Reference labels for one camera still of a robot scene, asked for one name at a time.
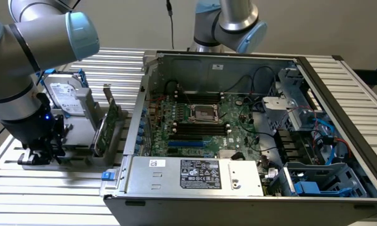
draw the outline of motherboard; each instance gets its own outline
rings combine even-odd
[[[152,156],[260,160],[254,97],[180,94],[149,104]]]

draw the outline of gray robot arm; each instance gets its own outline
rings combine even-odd
[[[250,0],[198,0],[194,42],[190,51],[252,53],[266,33],[258,9]]]
[[[89,18],[69,12],[76,2],[9,0],[17,23],[0,23],[0,122],[24,148],[40,152],[26,156],[24,164],[50,162],[56,157],[50,142],[58,143],[62,130],[30,74],[81,60],[100,49]]]

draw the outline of warning label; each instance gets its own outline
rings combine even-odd
[[[181,160],[180,186],[185,189],[221,189],[220,162]]]

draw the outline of white label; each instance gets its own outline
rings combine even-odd
[[[212,65],[213,70],[224,70],[224,65]]]
[[[165,167],[166,161],[165,159],[150,159],[149,167]]]
[[[84,114],[84,109],[76,98],[76,89],[69,84],[52,83],[52,91],[61,109],[69,114]]]

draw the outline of slotted metal surface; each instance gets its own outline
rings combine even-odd
[[[376,94],[350,71],[345,62],[325,57],[308,57],[308,61],[377,154]]]
[[[93,97],[101,104],[106,104],[102,95],[102,84],[112,84],[116,102],[126,110],[133,109],[138,84],[142,76],[142,50],[104,48],[100,53],[81,62],[68,65],[62,70],[84,68]],[[348,104],[345,111],[357,121],[365,121],[358,116],[377,118],[377,109],[358,107],[349,102],[352,98],[369,99],[349,75],[336,66],[330,57],[309,57],[320,76],[337,88],[333,92]],[[330,80],[346,81],[346,88],[341,88]],[[128,124],[122,131],[118,153],[114,163],[120,163],[126,137]],[[357,124],[361,131],[376,140],[376,124]],[[0,148],[0,225],[70,225],[70,226],[117,226],[101,198],[98,197],[101,170],[41,171],[22,170],[17,165],[21,144],[8,137]],[[377,226],[377,222],[357,222],[353,226]]]

